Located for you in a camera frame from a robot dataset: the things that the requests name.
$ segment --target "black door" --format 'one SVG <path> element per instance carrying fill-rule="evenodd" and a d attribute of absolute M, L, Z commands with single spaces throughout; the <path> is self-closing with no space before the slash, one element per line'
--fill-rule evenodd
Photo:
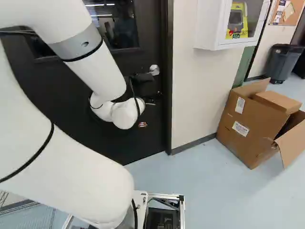
<path fill-rule="evenodd" d="M 148 72 L 152 64 L 161 67 L 154 81 L 134 82 L 136 95 L 149 103 L 134 127 L 121 130 L 92 115 L 88 104 L 90 88 L 36 37 L 2 38 L 18 82 L 29 99 L 66 134 L 123 165 L 164 151 L 161 2 L 85 0 L 84 3 L 126 78 Z M 128 88 L 119 100 L 130 96 Z"/>

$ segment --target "trash can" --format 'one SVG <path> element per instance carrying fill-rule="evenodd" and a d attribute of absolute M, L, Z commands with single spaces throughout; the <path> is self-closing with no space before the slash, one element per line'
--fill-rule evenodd
<path fill-rule="evenodd" d="M 302 53 L 300 58 L 295 64 L 294 69 L 292 72 L 298 76 L 300 76 L 302 79 L 305 79 L 305 52 Z"/>
<path fill-rule="evenodd" d="M 266 76 L 271 78 L 270 82 L 273 84 L 283 83 L 293 70 L 304 49 L 304 46 L 299 45 L 273 45 L 266 65 Z"/>

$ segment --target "door window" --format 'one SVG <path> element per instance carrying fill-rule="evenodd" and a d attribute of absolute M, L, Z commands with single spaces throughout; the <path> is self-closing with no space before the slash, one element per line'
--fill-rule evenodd
<path fill-rule="evenodd" d="M 132 0 L 84 0 L 109 49 L 139 47 Z"/>
<path fill-rule="evenodd" d="M 139 47 L 133 0 L 83 0 L 95 27 L 110 51 Z M 24 31 L 31 28 L 22 27 Z M 37 60 L 56 57 L 40 37 L 27 36 L 27 43 Z"/>

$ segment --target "cardboard box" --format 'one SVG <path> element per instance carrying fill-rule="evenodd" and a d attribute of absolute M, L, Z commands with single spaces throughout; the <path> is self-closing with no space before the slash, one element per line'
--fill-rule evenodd
<path fill-rule="evenodd" d="M 253 99 L 288 115 L 297 112 L 302 106 L 301 102 L 273 91 L 257 93 Z"/>
<path fill-rule="evenodd" d="M 305 149 L 305 112 L 289 115 L 252 99 L 269 81 L 232 89 L 217 130 L 218 141 L 250 169 L 278 151 L 287 167 Z"/>

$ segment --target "aed sign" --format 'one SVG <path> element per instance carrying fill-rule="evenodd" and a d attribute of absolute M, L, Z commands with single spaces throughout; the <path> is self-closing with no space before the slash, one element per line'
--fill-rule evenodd
<path fill-rule="evenodd" d="M 232 35 L 232 38 L 233 38 L 233 39 L 240 38 L 240 34 L 235 33 L 235 34 Z"/>

